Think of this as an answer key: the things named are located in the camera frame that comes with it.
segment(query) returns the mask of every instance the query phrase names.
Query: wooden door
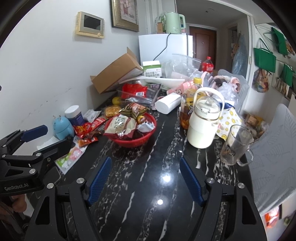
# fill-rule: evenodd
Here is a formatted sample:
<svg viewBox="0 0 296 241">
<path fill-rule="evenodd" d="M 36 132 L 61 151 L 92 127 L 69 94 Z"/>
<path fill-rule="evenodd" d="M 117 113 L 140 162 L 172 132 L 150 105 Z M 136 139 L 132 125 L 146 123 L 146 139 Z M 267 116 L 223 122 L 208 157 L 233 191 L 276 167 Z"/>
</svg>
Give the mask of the wooden door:
<svg viewBox="0 0 296 241">
<path fill-rule="evenodd" d="M 216 31 L 204 28 L 189 28 L 193 36 L 193 57 L 202 62 L 210 56 L 214 66 L 216 65 Z"/>
</svg>

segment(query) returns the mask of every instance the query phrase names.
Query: smiley face cloth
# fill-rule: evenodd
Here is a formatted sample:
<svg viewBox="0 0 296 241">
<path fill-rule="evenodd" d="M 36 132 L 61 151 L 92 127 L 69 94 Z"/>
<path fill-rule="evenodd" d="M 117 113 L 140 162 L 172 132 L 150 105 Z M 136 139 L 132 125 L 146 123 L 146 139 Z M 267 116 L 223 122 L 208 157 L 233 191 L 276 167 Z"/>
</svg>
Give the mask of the smiley face cloth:
<svg viewBox="0 0 296 241">
<path fill-rule="evenodd" d="M 242 124 L 242 119 L 239 117 L 233 107 L 227 110 L 223 110 L 222 116 L 219 118 L 219 120 L 220 125 L 216 134 L 224 140 L 226 140 L 228 133 L 230 132 L 230 127 L 232 125 Z"/>
</svg>

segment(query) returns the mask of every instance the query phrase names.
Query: white plastic bag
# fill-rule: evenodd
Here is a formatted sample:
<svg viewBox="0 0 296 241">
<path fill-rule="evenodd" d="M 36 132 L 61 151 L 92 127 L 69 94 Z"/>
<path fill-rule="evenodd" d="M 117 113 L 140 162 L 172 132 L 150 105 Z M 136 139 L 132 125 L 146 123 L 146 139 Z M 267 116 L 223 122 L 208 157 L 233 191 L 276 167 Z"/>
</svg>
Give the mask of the white plastic bag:
<svg viewBox="0 0 296 241">
<path fill-rule="evenodd" d="M 238 102 L 238 94 L 235 91 L 237 85 L 223 82 L 222 86 L 219 87 L 217 90 L 223 95 L 225 100 L 234 101 L 234 104 Z"/>
</svg>

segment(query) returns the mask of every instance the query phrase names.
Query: snack bag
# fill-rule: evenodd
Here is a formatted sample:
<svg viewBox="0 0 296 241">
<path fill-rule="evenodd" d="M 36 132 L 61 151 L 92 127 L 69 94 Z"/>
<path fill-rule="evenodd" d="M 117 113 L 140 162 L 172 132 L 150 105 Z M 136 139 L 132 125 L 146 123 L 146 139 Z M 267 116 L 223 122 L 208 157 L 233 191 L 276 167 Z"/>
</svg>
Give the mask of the snack bag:
<svg viewBox="0 0 296 241">
<path fill-rule="evenodd" d="M 122 91 L 130 93 L 131 96 L 126 93 L 122 93 L 121 98 L 128 99 L 133 96 L 146 97 L 147 89 L 147 86 L 142 86 L 140 84 L 124 84 L 122 87 Z"/>
<path fill-rule="evenodd" d="M 111 118 L 115 115 L 118 115 L 118 113 L 121 111 L 121 107 L 118 105 L 111 105 L 105 108 L 105 117 Z"/>
<path fill-rule="evenodd" d="M 125 115 L 113 117 L 104 136 L 109 138 L 132 138 L 137 123 L 135 119 Z"/>
<path fill-rule="evenodd" d="M 140 116 L 143 115 L 149 108 L 142 106 L 137 103 L 130 103 L 126 107 L 124 107 L 120 113 L 129 117 L 134 118 L 135 120 Z"/>
</svg>

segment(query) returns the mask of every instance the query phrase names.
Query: black marble table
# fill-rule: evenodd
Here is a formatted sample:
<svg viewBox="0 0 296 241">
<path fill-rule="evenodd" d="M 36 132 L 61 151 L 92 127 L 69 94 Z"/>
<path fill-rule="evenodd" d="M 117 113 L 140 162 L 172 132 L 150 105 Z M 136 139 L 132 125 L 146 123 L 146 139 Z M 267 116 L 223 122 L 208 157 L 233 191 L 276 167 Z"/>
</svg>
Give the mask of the black marble table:
<svg viewBox="0 0 296 241">
<path fill-rule="evenodd" d="M 109 179 L 91 207 L 104 241 L 188 240 L 202 209 L 192 201 L 179 171 L 182 155 L 187 155 L 207 177 L 230 185 L 243 182 L 252 194 L 249 168 L 221 163 L 222 139 L 215 139 L 207 149 L 196 149 L 187 142 L 176 109 L 168 115 L 151 113 L 157 120 L 157 129 L 145 145 L 122 148 L 102 137 L 88 147 L 59 183 L 84 177 L 104 155 L 112 158 Z M 214 240 L 220 238 L 225 207 L 222 203 Z M 69 229 L 77 239 L 69 205 L 66 213 Z"/>
</svg>

